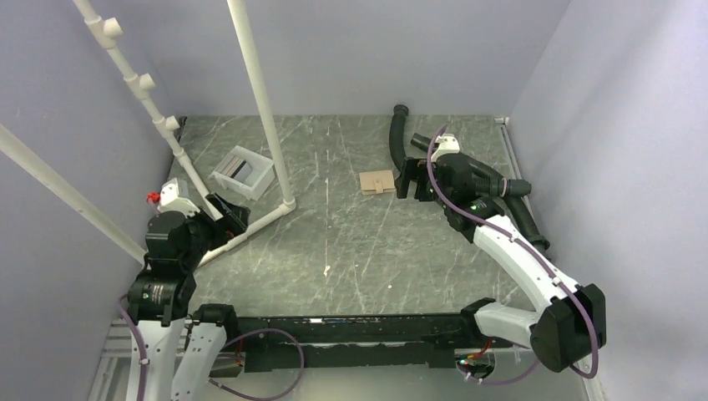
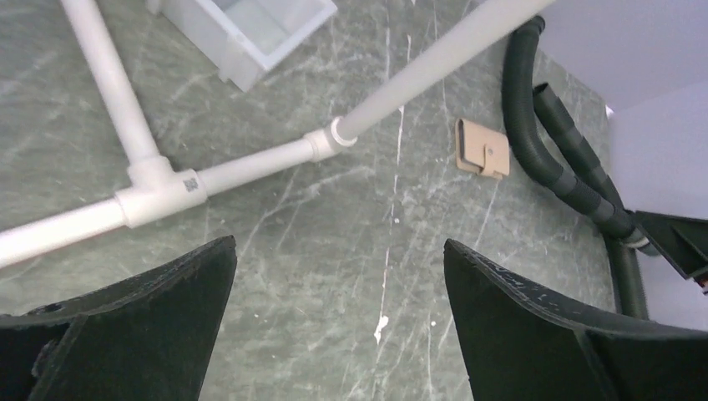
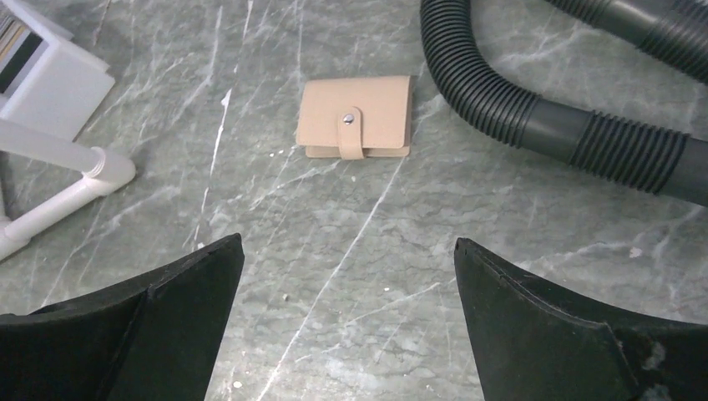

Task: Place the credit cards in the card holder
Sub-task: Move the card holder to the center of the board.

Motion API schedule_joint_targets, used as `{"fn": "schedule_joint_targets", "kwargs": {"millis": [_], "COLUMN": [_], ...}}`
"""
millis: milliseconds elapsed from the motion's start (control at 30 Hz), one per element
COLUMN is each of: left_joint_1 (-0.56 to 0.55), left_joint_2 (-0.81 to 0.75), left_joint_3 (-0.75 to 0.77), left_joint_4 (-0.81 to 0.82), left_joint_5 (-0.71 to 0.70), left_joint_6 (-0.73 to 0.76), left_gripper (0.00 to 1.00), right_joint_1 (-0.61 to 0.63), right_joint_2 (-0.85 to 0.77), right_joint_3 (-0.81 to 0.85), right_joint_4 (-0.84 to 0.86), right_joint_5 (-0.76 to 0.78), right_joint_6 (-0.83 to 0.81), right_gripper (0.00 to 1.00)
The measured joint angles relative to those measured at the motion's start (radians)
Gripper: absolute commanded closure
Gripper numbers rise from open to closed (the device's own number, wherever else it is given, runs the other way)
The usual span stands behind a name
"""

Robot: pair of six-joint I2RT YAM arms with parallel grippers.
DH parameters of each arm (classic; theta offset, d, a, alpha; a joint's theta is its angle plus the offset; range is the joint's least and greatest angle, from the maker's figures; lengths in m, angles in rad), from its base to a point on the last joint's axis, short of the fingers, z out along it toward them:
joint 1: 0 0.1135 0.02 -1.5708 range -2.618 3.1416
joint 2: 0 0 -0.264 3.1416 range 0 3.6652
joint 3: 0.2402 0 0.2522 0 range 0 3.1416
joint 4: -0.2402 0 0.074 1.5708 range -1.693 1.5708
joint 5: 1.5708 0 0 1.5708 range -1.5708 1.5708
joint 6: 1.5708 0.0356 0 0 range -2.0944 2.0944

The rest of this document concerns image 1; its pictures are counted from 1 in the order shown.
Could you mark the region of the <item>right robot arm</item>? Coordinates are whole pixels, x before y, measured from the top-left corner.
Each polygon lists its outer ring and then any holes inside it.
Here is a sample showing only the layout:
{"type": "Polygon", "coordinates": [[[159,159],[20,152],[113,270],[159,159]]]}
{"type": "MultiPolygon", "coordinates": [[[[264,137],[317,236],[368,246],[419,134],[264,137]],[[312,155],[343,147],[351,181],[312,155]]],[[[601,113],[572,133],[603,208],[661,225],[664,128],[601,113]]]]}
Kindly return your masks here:
{"type": "Polygon", "coordinates": [[[522,199],[531,185],[461,153],[431,160],[393,153],[392,160],[399,172],[397,197],[407,197],[415,182],[416,200],[438,203],[448,224],[490,255],[531,301],[530,311],[491,297],[467,305],[460,312],[462,340],[471,347],[505,340],[531,350],[552,372],[569,368],[594,378],[599,351],[607,343],[606,296],[595,284],[578,283],[544,255],[549,242],[522,199]]]}

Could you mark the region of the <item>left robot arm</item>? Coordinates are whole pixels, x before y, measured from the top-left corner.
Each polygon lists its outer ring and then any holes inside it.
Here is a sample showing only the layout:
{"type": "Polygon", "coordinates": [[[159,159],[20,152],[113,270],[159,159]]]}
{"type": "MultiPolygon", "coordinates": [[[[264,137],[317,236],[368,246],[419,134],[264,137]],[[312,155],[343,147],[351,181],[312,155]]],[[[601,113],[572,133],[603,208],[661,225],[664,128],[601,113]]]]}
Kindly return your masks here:
{"type": "Polygon", "coordinates": [[[133,347],[127,398],[193,399],[204,387],[219,352],[239,342],[235,309],[205,304],[195,314],[196,343],[186,347],[182,366],[174,365],[196,289],[196,268],[209,251],[245,233],[249,226],[249,208],[217,194],[206,199],[221,214],[219,219],[195,206],[191,211],[161,211],[148,222],[144,267],[130,286],[128,306],[121,312],[133,347]]]}

